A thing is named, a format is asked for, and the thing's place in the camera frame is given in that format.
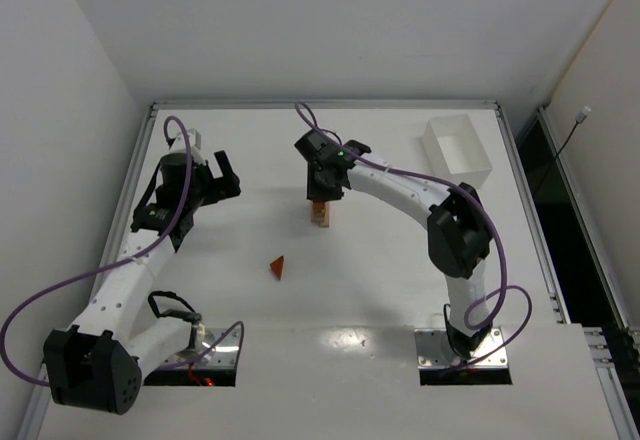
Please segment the striped dark wood block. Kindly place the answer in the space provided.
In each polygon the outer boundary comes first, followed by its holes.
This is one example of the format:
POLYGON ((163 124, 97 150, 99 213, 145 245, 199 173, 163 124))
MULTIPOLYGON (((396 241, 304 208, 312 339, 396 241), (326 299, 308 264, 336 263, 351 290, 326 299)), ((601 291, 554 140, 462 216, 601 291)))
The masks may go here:
POLYGON ((330 203, 327 202, 326 208, 312 208, 311 202, 311 222, 318 227, 328 228, 330 226, 330 203))

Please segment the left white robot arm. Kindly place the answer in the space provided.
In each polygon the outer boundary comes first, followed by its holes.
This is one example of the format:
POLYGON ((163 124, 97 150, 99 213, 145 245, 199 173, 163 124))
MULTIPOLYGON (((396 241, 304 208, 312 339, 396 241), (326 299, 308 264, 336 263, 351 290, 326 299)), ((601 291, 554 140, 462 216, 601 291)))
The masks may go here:
POLYGON ((205 337, 200 313, 190 305, 156 311, 155 323, 132 332, 139 311, 153 307, 154 283, 194 225, 196 211, 240 195, 240 179, 224 151, 214 154, 220 177, 197 151, 176 151, 158 162, 134 209, 119 257, 84 311, 66 330, 54 329, 44 347, 52 399, 59 405, 123 415, 145 378, 202 358, 205 337))

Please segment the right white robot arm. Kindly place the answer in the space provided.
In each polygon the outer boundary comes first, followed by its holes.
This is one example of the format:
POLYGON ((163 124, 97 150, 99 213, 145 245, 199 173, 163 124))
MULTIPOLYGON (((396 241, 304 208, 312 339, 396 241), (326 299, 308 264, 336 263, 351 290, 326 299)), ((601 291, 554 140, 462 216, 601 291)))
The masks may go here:
POLYGON ((489 334, 484 296, 485 260, 492 236, 468 200, 433 181, 391 172, 390 165, 356 140, 336 146, 310 130, 294 147, 307 162, 307 198, 337 201, 343 190, 368 194, 406 214, 427 234, 428 257, 444 275, 449 298, 446 332, 453 352, 465 359, 489 334))

